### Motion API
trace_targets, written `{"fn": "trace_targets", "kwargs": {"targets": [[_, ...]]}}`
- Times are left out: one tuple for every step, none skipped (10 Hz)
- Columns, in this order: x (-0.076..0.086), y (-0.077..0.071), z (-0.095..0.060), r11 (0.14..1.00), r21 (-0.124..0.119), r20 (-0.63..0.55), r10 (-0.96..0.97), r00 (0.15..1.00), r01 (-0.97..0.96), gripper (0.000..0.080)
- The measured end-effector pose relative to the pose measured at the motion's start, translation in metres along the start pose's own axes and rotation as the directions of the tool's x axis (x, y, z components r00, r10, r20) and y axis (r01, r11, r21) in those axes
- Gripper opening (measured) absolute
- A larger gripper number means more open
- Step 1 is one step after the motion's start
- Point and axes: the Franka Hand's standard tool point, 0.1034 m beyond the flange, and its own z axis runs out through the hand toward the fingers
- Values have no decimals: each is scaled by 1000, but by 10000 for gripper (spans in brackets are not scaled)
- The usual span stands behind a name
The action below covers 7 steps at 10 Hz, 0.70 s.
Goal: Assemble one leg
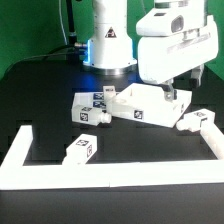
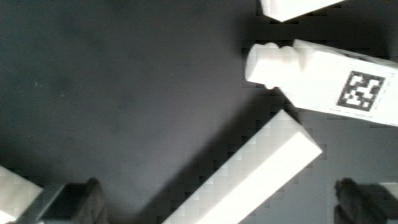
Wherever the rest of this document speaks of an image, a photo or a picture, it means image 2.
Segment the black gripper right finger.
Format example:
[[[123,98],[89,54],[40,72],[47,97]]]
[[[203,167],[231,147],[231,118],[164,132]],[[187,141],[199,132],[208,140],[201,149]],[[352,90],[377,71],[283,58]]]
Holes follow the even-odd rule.
[[[335,224],[398,224],[398,183],[361,184],[345,178],[335,189]]]

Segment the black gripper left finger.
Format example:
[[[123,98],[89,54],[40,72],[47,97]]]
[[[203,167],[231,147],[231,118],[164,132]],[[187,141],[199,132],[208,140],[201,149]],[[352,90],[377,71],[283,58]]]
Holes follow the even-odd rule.
[[[107,200],[96,178],[66,185],[41,221],[43,224],[109,224]]]

